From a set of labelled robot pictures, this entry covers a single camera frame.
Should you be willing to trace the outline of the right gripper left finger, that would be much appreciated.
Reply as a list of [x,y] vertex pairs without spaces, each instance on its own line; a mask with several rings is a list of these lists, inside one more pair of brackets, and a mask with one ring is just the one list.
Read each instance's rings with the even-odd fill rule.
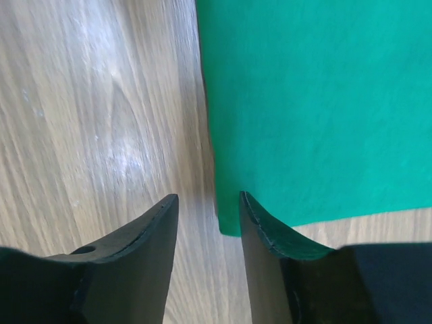
[[179,198],[169,194],[147,212],[70,254],[50,258],[70,268],[73,288],[51,298],[44,323],[161,323],[173,269]]

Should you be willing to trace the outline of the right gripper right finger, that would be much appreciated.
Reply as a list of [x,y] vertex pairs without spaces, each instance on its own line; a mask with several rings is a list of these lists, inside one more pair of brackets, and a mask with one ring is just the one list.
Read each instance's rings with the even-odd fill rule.
[[252,322],[300,323],[290,263],[317,260],[333,249],[272,216],[249,192],[240,193],[239,211]]

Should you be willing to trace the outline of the green t shirt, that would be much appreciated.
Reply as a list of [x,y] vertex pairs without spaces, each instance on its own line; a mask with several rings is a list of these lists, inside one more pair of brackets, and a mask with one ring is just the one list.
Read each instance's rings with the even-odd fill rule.
[[198,1],[221,233],[431,206],[430,1]]

